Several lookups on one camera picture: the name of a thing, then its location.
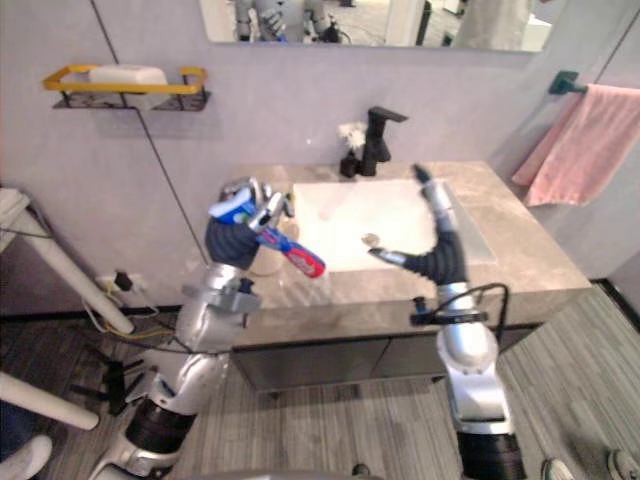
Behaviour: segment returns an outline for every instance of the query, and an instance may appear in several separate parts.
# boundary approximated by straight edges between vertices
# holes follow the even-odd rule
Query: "faucet handle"
[[[384,107],[376,106],[369,109],[369,121],[381,121],[384,124],[386,120],[392,120],[394,122],[402,123],[408,119],[409,117],[406,117],[400,113],[393,112]]]

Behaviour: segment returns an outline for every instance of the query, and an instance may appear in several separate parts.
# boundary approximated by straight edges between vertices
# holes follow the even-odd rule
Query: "sneaker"
[[[610,451],[607,464],[613,480],[640,480],[640,466],[622,450]]]
[[[38,435],[25,443],[20,450],[0,463],[0,478],[28,480],[42,470],[51,456],[51,439]]]
[[[562,460],[552,458],[542,465],[542,480],[574,480],[569,468]]]

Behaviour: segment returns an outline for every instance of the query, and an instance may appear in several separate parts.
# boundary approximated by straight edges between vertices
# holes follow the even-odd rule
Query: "bathroom sink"
[[[482,234],[445,184],[469,264],[494,263]],[[363,237],[379,246],[424,253],[436,243],[433,216],[415,180],[293,185],[299,242],[330,272],[397,268],[370,256]]]

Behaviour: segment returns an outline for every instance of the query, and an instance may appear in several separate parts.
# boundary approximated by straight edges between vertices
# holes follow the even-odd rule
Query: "wall outlet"
[[[138,288],[140,290],[146,290],[147,288],[147,284],[144,280],[144,277],[139,274],[139,273],[127,273],[127,276],[129,277],[129,279],[133,282],[134,287],[133,288]],[[111,292],[120,292],[120,287],[118,287],[115,284],[115,279],[116,279],[116,273],[110,273],[108,275],[100,275],[99,277],[96,277],[96,283],[98,284],[98,286],[106,291],[111,291]]]

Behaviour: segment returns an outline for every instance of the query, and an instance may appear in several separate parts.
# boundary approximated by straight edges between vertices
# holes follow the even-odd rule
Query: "soap dish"
[[[183,85],[143,85],[126,83],[62,82],[70,74],[87,74],[98,65],[67,65],[43,80],[44,88],[59,91],[62,100],[53,108],[134,109],[125,94],[166,94],[169,98],[152,110],[200,112],[210,93],[205,90],[207,71],[200,67],[180,69]]]

